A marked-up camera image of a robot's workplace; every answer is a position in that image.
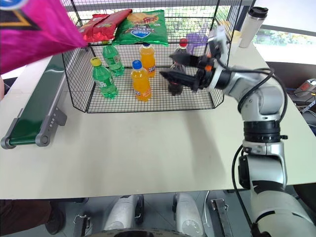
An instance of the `blue bottle cap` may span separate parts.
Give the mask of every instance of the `blue bottle cap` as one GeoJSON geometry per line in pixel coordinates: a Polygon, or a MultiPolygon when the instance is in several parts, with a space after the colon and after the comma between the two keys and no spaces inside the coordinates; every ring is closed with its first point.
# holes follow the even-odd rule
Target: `blue bottle cap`
{"type": "Polygon", "coordinates": [[[142,62],[139,60],[133,61],[133,69],[141,69],[142,68],[142,62]]]}

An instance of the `pink snack bag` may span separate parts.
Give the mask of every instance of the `pink snack bag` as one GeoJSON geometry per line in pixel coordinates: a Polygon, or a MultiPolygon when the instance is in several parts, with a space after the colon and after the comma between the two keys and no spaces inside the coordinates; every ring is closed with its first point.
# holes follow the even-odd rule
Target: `pink snack bag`
{"type": "Polygon", "coordinates": [[[1,1],[0,42],[1,74],[87,45],[59,0],[1,1]]]}

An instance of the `chip bag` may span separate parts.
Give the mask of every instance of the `chip bag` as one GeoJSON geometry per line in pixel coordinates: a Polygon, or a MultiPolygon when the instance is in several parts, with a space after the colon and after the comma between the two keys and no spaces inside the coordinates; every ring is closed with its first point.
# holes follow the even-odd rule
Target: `chip bag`
{"type": "Polygon", "coordinates": [[[132,12],[132,9],[126,9],[109,14],[93,14],[92,19],[87,24],[80,27],[79,32],[82,33],[83,39],[88,43],[104,40],[113,40],[114,31],[119,23],[121,23],[132,12]]]}
{"type": "Polygon", "coordinates": [[[112,44],[133,44],[138,42],[168,46],[164,10],[129,14],[119,25],[112,44]]]}
{"type": "Polygon", "coordinates": [[[58,0],[15,0],[0,5],[0,72],[86,46],[58,0]]]}

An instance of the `metal wire mesh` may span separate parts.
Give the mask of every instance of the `metal wire mesh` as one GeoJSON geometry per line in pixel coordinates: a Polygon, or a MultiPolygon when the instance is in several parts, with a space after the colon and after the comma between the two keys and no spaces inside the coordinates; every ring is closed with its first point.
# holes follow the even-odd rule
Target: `metal wire mesh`
{"type": "MultiPolygon", "coordinates": [[[[133,7],[133,12],[163,9],[168,32],[169,46],[153,45],[157,72],[150,80],[152,97],[147,102],[137,101],[130,78],[131,63],[139,59],[139,44],[117,45],[123,65],[124,76],[115,77],[114,82],[119,94],[115,99],[104,98],[92,78],[90,59],[94,56],[105,63],[101,42],[92,43],[86,49],[76,49],[64,53],[66,76],[73,106],[88,113],[140,112],[212,109],[220,105],[224,95],[220,90],[207,92],[199,90],[196,94],[184,88],[181,95],[171,96],[168,82],[159,74],[159,70],[169,68],[172,60],[168,57],[178,47],[181,38],[190,33],[207,36],[218,25],[226,28],[228,43],[233,37],[234,27],[239,14],[241,0],[62,0],[71,20],[79,27],[85,24],[95,13],[107,13],[133,7]]],[[[207,51],[207,39],[190,41],[191,54],[200,56],[207,51]]],[[[194,75],[195,69],[188,68],[187,73],[194,75]]]]}

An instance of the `white table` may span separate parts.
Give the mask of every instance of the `white table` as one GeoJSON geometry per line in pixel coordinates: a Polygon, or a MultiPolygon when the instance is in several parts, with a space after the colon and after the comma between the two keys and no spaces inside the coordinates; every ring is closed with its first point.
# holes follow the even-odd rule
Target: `white table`
{"type": "MultiPolygon", "coordinates": [[[[1,138],[48,62],[28,65],[1,101],[1,138]]],[[[267,66],[252,45],[238,48],[230,65],[267,66]]],[[[67,95],[61,109],[68,116],[66,126],[58,127],[48,147],[0,149],[1,199],[233,188],[231,163],[243,140],[243,123],[233,98],[226,96],[215,110],[85,114],[73,108],[67,95]]],[[[316,138],[291,101],[281,133],[289,136],[285,141],[288,184],[315,182],[316,138]]]]}

